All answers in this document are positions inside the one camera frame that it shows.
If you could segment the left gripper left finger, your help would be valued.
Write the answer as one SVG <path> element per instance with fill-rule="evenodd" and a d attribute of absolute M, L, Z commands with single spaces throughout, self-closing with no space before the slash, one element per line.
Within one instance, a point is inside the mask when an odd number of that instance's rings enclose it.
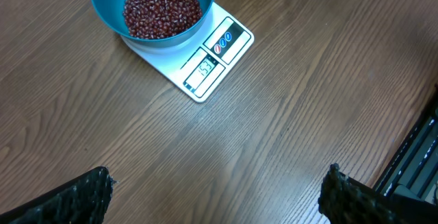
<path fill-rule="evenodd" d="M 2 223 L 102 224 L 116 181 L 98 166 L 1 215 Z"/>

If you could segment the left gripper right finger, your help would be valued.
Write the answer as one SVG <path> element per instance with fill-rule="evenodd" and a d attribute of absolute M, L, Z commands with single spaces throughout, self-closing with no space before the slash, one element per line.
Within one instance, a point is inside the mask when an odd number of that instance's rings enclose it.
<path fill-rule="evenodd" d="M 332 164 L 322 180 L 318 212 L 334 224 L 437 224 L 437 206 L 404 186 L 385 197 Z"/>

